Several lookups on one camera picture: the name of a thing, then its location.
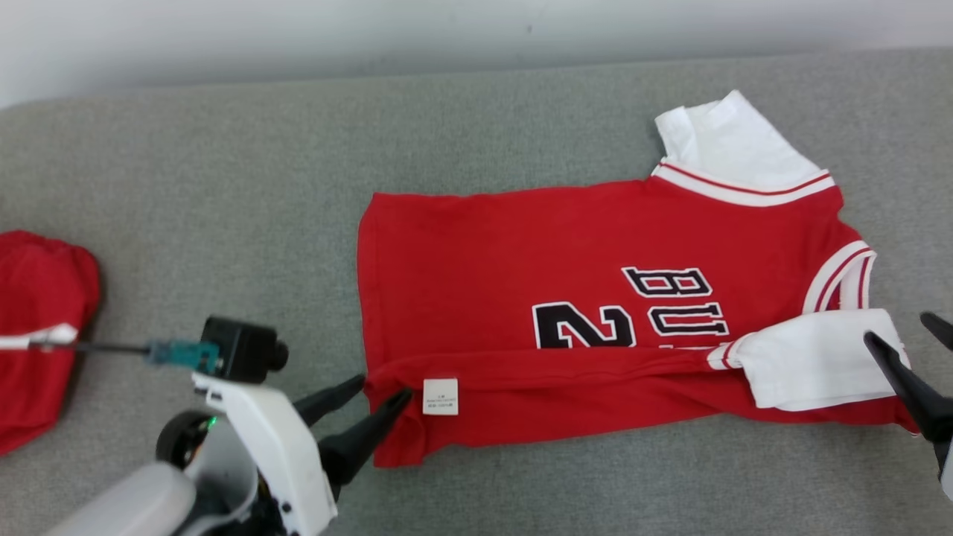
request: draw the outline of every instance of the black cable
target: black cable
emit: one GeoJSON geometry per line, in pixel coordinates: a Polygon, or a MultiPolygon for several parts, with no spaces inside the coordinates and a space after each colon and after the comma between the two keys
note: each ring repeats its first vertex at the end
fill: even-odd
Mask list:
{"type": "Polygon", "coordinates": [[[47,342],[33,340],[30,348],[67,348],[76,352],[110,352],[120,354],[148,355],[149,346],[135,346],[132,344],[106,344],[98,342],[47,342]]]}

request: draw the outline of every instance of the teal connector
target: teal connector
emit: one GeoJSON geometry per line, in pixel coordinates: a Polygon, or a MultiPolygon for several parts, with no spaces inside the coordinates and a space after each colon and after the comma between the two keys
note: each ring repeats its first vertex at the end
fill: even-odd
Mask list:
{"type": "Polygon", "coordinates": [[[216,344],[190,340],[150,340],[146,362],[184,366],[202,374],[214,374],[222,366],[216,344]]]}

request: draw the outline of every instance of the jersey armhole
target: jersey armhole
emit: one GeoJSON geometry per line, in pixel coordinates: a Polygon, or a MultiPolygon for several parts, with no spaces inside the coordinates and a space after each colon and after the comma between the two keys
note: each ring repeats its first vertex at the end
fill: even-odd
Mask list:
{"type": "Polygon", "coordinates": [[[870,306],[870,271],[877,254],[863,240],[841,247],[827,259],[811,280],[802,313],[829,309],[866,309],[870,306]],[[831,303],[834,296],[840,304],[831,303]]]}
{"type": "Polygon", "coordinates": [[[786,184],[776,190],[766,190],[690,170],[668,158],[662,159],[651,176],[701,196],[747,207],[783,205],[837,186],[830,173],[821,170],[798,183],[786,184]]]}

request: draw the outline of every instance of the gray fabric surface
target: gray fabric surface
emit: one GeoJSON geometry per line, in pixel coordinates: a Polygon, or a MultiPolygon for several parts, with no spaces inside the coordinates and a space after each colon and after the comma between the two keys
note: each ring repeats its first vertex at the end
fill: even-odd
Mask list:
{"type": "MultiPolygon", "coordinates": [[[[101,340],[196,337],[211,313],[275,325],[270,384],[364,369],[357,223],[375,190],[497,192],[645,176],[652,119],[741,89],[829,167],[881,256],[872,300],[953,393],[917,313],[953,316],[953,52],[619,65],[205,87],[0,114],[0,229],[99,259],[101,340]]],[[[0,459],[0,534],[52,526],[147,462],[199,400],[188,373],[90,356],[62,422],[0,459]]],[[[361,400],[317,428],[367,411],[361,400]]],[[[953,530],[928,444],[898,427],[729,416],[366,468],[329,534],[933,534],[953,530]]]]}

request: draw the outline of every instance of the white sleeve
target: white sleeve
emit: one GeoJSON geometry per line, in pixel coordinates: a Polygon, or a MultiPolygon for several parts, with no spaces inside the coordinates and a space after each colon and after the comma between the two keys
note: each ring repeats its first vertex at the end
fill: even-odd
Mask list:
{"type": "Polygon", "coordinates": [[[800,184],[821,171],[737,90],[663,113],[656,125],[669,161],[756,190],[800,184]]]}
{"type": "Polygon", "coordinates": [[[826,311],[745,335],[711,352],[714,369],[741,368],[757,407],[805,411],[893,396],[863,334],[873,331],[901,355],[900,336],[883,309],[826,311]]]}

